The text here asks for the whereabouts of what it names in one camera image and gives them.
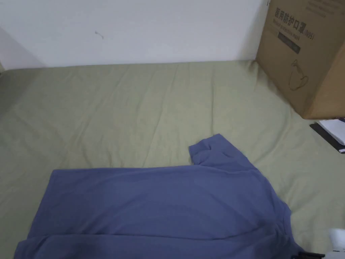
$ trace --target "white wall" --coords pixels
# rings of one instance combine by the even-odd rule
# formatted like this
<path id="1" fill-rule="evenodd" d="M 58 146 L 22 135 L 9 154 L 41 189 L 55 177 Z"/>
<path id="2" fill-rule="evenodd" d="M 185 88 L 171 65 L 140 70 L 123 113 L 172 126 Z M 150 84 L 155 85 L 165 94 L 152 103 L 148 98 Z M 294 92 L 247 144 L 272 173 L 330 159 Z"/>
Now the white wall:
<path id="1" fill-rule="evenodd" d="M 0 0 L 0 60 L 13 69 L 254 59 L 267 9 L 267 0 Z"/>

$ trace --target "cardboard box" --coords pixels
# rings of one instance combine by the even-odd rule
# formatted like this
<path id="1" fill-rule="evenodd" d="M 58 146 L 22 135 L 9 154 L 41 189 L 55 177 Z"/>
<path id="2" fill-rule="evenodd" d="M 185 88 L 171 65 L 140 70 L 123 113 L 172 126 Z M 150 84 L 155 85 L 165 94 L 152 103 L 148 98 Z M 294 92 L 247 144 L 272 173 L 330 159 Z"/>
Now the cardboard box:
<path id="1" fill-rule="evenodd" d="M 272 0 L 257 61 L 303 118 L 345 117 L 345 0 Z"/>

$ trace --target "t-shirt sleeve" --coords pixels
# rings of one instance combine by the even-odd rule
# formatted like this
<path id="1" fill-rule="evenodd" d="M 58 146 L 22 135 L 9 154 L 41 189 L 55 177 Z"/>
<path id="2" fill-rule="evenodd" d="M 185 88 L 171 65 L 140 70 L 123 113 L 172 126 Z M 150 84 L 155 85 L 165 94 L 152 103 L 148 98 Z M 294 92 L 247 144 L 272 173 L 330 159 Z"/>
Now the t-shirt sleeve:
<path id="1" fill-rule="evenodd" d="M 190 146 L 189 153 L 195 165 L 215 167 L 229 172 L 255 168 L 245 155 L 221 134 Z"/>

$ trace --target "green bedsheet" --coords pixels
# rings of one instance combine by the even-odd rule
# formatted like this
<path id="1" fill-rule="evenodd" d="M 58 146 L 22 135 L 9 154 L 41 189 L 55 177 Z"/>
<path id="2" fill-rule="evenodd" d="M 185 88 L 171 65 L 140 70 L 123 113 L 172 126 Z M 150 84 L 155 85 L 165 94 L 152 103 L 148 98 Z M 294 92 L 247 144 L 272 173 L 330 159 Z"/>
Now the green bedsheet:
<path id="1" fill-rule="evenodd" d="M 292 210 L 296 242 L 330 249 L 345 228 L 345 156 L 308 126 L 253 61 L 106 65 L 0 76 L 0 254 L 11 258 L 56 168 L 190 164 L 221 133 Z"/>

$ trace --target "notebook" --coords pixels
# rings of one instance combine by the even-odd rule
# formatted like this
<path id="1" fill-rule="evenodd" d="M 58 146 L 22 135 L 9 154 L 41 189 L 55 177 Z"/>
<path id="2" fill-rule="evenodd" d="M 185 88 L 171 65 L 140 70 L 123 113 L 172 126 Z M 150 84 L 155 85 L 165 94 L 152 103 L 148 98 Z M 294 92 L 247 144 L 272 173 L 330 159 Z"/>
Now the notebook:
<path id="1" fill-rule="evenodd" d="M 320 124 L 314 123 L 310 127 L 315 130 L 324 140 L 332 145 L 339 153 L 345 154 L 345 146 L 341 145 L 335 138 L 329 134 L 325 129 L 323 129 Z"/>
<path id="2" fill-rule="evenodd" d="M 345 122 L 339 119 L 318 121 L 318 124 L 327 131 L 341 145 L 345 145 Z"/>

